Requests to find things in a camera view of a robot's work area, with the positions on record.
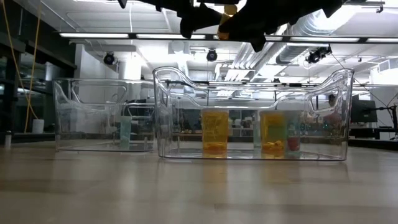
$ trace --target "ceiling light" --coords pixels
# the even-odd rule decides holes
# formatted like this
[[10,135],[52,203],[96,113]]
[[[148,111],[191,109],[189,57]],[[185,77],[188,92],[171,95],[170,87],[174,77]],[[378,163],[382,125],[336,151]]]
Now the ceiling light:
[[95,34],[95,33],[60,33],[65,38],[110,38],[123,39],[129,38],[128,34]]
[[274,37],[274,36],[266,36],[266,39],[267,39],[267,41],[269,41],[269,42],[272,42],[272,41],[281,41],[282,40],[282,37],[278,37],[278,36],[276,36],[276,37]]
[[291,37],[290,41],[303,42],[357,42],[355,37]]
[[394,43],[394,42],[398,42],[398,38],[369,38],[366,42]]
[[209,82],[210,85],[240,85],[241,82]]
[[271,78],[283,71],[285,68],[286,66],[282,65],[265,65],[259,70],[259,73],[262,75],[262,78]]
[[329,44],[314,44],[314,43],[287,43],[289,47],[329,47]]
[[[137,34],[138,39],[186,39],[180,34]],[[203,40],[205,35],[192,35],[191,39]]]

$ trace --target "fluorescent light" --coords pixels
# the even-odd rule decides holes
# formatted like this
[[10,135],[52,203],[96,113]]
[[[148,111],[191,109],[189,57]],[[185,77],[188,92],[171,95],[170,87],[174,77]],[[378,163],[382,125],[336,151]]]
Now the fluorescent light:
[[[186,39],[180,34],[137,34],[139,39]],[[205,35],[192,35],[191,39],[205,39]]]
[[359,38],[354,37],[291,37],[290,41],[308,42],[357,42]]
[[328,44],[314,44],[314,43],[287,43],[289,47],[329,47]]
[[241,82],[209,82],[211,85],[241,85]]
[[66,38],[128,38],[128,34],[60,33]]
[[393,43],[398,42],[398,38],[369,38],[366,42]]
[[282,37],[266,36],[267,41],[281,41]]

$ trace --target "computer monitor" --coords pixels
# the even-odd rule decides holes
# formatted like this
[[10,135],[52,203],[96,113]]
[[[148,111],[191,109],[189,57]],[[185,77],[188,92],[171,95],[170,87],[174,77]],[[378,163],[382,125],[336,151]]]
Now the computer monitor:
[[352,99],[353,101],[358,101],[359,100],[359,95],[355,95],[355,96],[353,96],[353,99]]
[[376,103],[373,100],[353,100],[351,107],[351,122],[377,122]]

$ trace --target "small bottle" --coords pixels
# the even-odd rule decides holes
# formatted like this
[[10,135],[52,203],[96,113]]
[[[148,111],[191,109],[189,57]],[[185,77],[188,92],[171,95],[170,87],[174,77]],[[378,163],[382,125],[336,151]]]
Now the small bottle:
[[[233,15],[235,15],[237,13],[237,11],[238,11],[238,8],[235,5],[225,5],[224,6],[224,14],[221,17],[220,25],[222,25],[229,18],[231,18]],[[220,40],[228,40],[229,39],[229,33],[217,31],[217,36]]]
[[5,142],[4,142],[4,148],[7,151],[11,150],[11,139],[12,139],[12,132],[11,131],[7,131],[6,132],[6,139],[5,139]]
[[120,118],[120,150],[130,150],[131,116]]

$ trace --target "clear plastic bin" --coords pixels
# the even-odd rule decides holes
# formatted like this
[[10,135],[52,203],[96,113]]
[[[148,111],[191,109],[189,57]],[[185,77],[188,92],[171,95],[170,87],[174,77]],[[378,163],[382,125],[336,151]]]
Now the clear plastic bin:
[[57,150],[152,151],[153,88],[144,80],[53,81]]
[[[178,82],[163,73],[176,73]],[[198,83],[180,70],[154,70],[160,157],[346,159],[352,70],[321,85]],[[189,91],[180,93],[176,85]]]

